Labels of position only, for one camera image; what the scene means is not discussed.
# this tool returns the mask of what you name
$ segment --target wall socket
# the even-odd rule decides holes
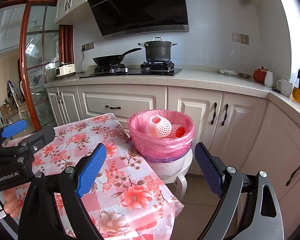
[[[93,42],[90,42],[90,43],[87,43],[87,44],[84,44],[82,45],[82,51],[86,51],[86,50],[89,50],[89,49],[94,49],[95,46],[94,46],[94,41]]]
[[[235,42],[240,42],[243,44],[249,45],[249,36],[240,34],[240,33],[232,33],[232,40]]]

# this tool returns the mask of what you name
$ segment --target speckled countertop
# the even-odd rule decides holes
[[[57,80],[44,85],[58,87],[70,85],[92,84],[135,84],[161,85],[188,88],[202,88],[232,92],[242,95],[269,99],[282,109],[292,120],[300,126],[300,103],[291,98],[272,91],[270,88],[256,83],[253,78],[247,80],[239,76],[227,76],[215,72],[183,69],[173,77],[166,76],[111,76],[79,79],[79,75]]]

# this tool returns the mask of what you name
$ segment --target pan handle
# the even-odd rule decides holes
[[[137,50],[141,50],[141,48],[130,49],[130,50],[126,51],[125,53],[123,53],[122,55],[125,56],[125,55],[127,55],[127,54],[129,54],[129,53],[132,53],[132,52],[135,52],[135,51],[137,51]]]
[[[141,47],[148,47],[148,44],[146,44],[146,43],[138,43],[138,45]]]
[[[164,41],[162,37],[153,37],[152,41],[154,41],[154,39],[161,39],[162,41]]]

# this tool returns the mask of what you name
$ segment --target screw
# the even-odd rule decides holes
[[[265,178],[267,176],[266,172],[265,171],[260,171],[259,172],[260,176]]]
[[[42,172],[41,172],[41,171],[37,171],[37,172],[35,173],[34,176],[35,176],[36,178],[40,178],[41,175],[42,175]]]
[[[72,166],[66,167],[66,173],[72,173],[74,168]]]
[[[235,172],[236,172],[236,169],[235,169],[234,167],[228,167],[228,168],[227,168],[227,171],[228,171],[229,173],[235,173]]]

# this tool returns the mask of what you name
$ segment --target blue gripper pad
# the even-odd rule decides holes
[[[24,119],[21,119],[17,122],[14,122],[13,124],[6,126],[2,133],[1,136],[2,138],[10,138],[11,136],[16,135],[17,133],[23,131],[24,129],[27,128],[27,121]]]
[[[90,158],[84,163],[78,175],[78,187],[76,193],[78,197],[83,197],[84,194],[88,193],[92,187],[93,182],[106,160],[106,147],[104,144],[99,143],[98,146],[93,150]]]
[[[202,142],[197,143],[194,149],[194,156],[204,175],[210,190],[219,198],[223,196],[224,173],[219,168],[207,148]]]

